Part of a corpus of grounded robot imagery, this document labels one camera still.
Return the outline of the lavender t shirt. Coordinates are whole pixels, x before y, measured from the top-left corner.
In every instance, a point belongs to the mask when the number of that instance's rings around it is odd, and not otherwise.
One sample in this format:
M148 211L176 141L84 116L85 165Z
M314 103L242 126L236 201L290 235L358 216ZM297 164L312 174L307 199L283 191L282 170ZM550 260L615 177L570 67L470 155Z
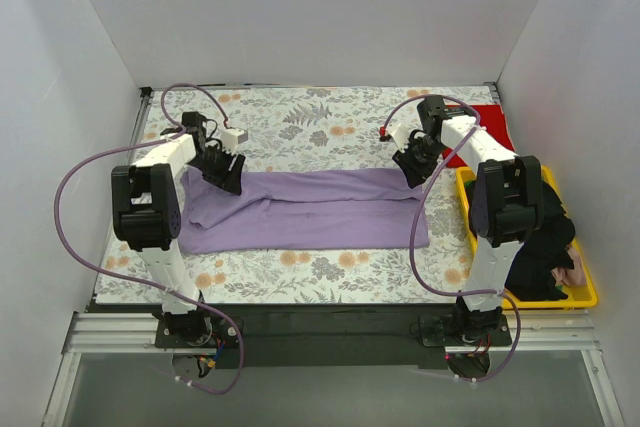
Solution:
M430 243L426 218L416 212L421 191L411 189L397 169L247 172L238 196L206 183L193 168L181 184L179 244L188 254Z

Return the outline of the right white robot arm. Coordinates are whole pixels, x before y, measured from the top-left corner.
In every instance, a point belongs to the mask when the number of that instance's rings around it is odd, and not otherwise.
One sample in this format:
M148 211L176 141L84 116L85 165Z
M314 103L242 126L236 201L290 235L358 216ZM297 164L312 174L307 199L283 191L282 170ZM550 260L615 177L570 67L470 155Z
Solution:
M497 316L513 260L544 220L542 172L534 156L520 156L500 144L481 124L480 113L451 96L414 97L420 128L384 121L383 142L396 146L394 161L407 184L430 193L453 157L459 157L474 176L470 220L476 250L465 287L451 293L457 315L454 336L475 344L489 331L486 317Z

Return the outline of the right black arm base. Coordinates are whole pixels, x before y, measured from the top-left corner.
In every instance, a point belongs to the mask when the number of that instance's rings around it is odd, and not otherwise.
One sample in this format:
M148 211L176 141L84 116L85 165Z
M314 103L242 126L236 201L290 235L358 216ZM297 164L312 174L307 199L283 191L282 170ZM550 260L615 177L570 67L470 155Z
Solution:
M462 313L451 307L419 316L417 336L426 347L471 346L480 341L491 347L512 344L509 326L502 309Z

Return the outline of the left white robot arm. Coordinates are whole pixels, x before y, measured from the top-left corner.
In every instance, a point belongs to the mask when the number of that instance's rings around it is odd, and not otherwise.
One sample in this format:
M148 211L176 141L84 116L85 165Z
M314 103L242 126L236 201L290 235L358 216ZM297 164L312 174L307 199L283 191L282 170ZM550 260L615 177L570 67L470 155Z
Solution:
M185 315L178 334L188 345L200 347L211 339L213 324L194 312L202 296L186 271L177 242L182 222L176 179L190 166L206 183L240 195L245 156L238 147L248 140L248 132L224 126L216 135L208 134L208 119L195 111L183 114L182 120L184 128L162 131L163 143L142 159L112 170L112 213L116 237L139 255L161 286L162 311Z

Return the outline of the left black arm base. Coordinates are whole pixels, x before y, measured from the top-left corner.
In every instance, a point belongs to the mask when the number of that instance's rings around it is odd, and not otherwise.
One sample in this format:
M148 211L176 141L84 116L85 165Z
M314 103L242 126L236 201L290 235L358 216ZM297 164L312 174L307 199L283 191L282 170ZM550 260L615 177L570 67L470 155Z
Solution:
M173 315L158 314L156 348L214 348L239 346L238 333L244 330L244 320L235 319L236 327L227 320L209 313L188 312Z

